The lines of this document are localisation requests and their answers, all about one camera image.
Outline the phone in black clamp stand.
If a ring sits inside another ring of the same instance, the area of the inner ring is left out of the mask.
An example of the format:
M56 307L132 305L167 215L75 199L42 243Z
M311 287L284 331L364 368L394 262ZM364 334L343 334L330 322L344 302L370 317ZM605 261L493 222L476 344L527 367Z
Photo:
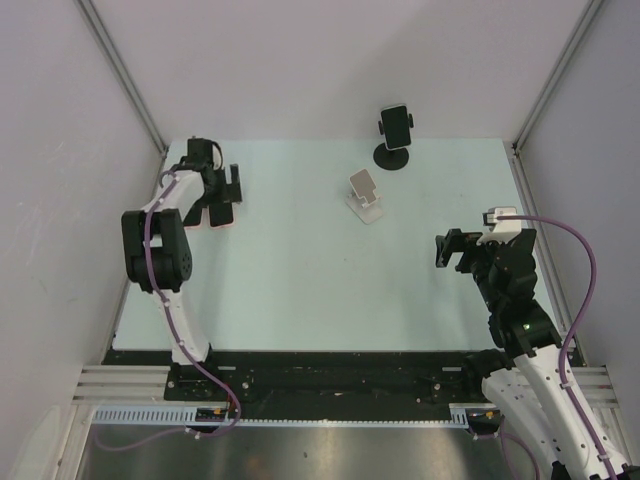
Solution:
M412 120L405 104L386 107L380 112L382 135L388 150L397 150L411 144Z

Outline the black folding phone stand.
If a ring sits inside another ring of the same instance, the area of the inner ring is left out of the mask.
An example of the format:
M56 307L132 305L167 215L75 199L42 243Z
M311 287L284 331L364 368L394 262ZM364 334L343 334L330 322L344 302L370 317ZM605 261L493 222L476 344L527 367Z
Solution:
M537 238L535 229L523 229L521 233L514 239L514 245L522 252L532 255Z

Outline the aluminium corner post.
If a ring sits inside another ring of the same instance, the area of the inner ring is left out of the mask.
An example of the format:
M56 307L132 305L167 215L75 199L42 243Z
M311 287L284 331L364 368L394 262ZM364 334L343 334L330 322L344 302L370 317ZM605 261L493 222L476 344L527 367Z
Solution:
M156 151L161 156L164 156L168 150L168 145L95 2L91 0L75 0L74 4L143 130Z
M545 80L541 91L537 95L529 113L525 117L522 126L511 141L511 147L514 152L518 153L526 144L532 130L538 123L556 88L559 86L562 78L568 71L573 58L583 44L593 23L600 14L600 11L603 9L604 4L605 2L603 0L589 0L586 3L557 60L555 61L550 74Z

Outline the black round-base clamp stand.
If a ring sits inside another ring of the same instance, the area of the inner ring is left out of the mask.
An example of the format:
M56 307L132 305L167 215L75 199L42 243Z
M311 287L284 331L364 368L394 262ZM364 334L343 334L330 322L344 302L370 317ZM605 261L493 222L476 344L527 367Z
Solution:
M410 119L412 120L412 125L411 125L411 129L412 129L414 127L414 120L413 120L412 114L411 113L409 114L410 114ZM379 127L379 132L382 135L383 131L382 131L380 120L378 121L378 127ZM373 153L374 163L378 167L388 171L397 171L404 168L409 162L408 148L411 146L411 144L405 148L401 148L397 150L388 150L386 148L385 139L384 139L384 142L380 143L374 150L374 153Z

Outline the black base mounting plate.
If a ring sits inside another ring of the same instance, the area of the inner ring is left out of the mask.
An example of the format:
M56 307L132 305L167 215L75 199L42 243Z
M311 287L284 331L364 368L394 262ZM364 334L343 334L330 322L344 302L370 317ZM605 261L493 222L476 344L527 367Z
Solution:
M168 351L110 349L104 362L167 366L163 398L250 418L418 420L452 403L486 398L470 387L466 359L481 351L213 351L200 369Z

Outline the white folding phone stand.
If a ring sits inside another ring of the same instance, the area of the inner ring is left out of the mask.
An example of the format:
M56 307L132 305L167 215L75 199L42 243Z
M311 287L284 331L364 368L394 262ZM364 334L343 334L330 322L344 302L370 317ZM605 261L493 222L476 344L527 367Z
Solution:
M377 185L367 169L361 169L349 177L351 192L346 197L346 204L365 225L379 220L384 212Z

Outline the pink phone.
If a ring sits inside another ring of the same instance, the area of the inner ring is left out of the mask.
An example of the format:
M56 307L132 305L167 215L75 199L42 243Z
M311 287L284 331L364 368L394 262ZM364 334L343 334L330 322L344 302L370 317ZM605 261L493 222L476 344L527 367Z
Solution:
M231 226L234 223L232 202L214 202L207 207L208 224L212 229Z
M209 208L206 205L194 205L183 220L186 229L199 228L209 225Z

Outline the aluminium front rail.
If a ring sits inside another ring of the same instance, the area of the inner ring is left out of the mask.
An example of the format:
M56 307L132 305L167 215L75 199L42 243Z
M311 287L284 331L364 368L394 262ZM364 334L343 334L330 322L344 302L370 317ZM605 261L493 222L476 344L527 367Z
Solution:
M77 404L142 404L162 401L167 366L85 366L72 400ZM618 400L605 367L577 367L575 381L593 408L617 408Z

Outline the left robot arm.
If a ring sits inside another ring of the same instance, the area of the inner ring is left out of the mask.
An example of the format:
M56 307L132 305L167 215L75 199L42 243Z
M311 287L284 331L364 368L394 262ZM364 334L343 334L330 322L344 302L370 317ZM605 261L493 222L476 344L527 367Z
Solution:
M185 284L194 271L187 230L231 226L243 201L237 164L212 170L176 165L166 171L154 198L121 216L125 269L129 280L154 298L164 315L172 362L202 364L211 343L193 312Z

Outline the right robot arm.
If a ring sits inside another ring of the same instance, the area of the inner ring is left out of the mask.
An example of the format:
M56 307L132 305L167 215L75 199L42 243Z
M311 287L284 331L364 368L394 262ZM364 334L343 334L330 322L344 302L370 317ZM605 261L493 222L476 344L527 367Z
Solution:
M502 439L520 444L538 479L636 479L638 466L616 447L582 393L562 339L537 302L536 232L506 242L451 229L435 239L435 265L472 276L489 312L495 348L469 356L463 393L489 400L510 424Z

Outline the left aluminium corner post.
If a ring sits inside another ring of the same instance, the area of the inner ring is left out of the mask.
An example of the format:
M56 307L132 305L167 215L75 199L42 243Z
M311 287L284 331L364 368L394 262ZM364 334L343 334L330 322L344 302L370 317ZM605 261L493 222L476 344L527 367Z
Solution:
M75 0L74 4L143 130L156 151L161 156L164 156L168 150L168 145L95 2L91 0Z

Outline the right aluminium corner post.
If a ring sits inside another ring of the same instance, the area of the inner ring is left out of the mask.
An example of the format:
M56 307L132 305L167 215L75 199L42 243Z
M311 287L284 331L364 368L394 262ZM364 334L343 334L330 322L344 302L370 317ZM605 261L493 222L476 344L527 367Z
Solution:
M559 86L562 78L568 71L573 58L583 44L593 23L600 14L600 11L603 9L604 4L605 2L603 0L589 0L586 3L557 60L555 61L550 74L545 80L541 91L537 95L529 113L525 117L522 126L511 141L511 147L514 152L518 153L526 144L532 130L538 123L556 88Z

